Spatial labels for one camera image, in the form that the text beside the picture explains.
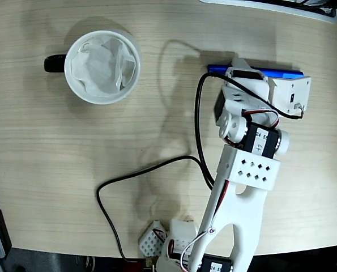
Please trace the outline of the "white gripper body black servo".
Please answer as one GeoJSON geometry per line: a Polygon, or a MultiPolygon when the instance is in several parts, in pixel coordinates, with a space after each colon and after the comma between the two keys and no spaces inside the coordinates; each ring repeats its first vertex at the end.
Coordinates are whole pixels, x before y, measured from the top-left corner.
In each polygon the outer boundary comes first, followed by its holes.
{"type": "Polygon", "coordinates": [[[279,124],[279,110],[269,102],[268,77],[257,69],[233,70],[226,68],[224,84],[215,102],[215,124],[220,126],[228,113],[231,118],[241,117],[246,122],[254,122],[276,129],[279,124]]]}

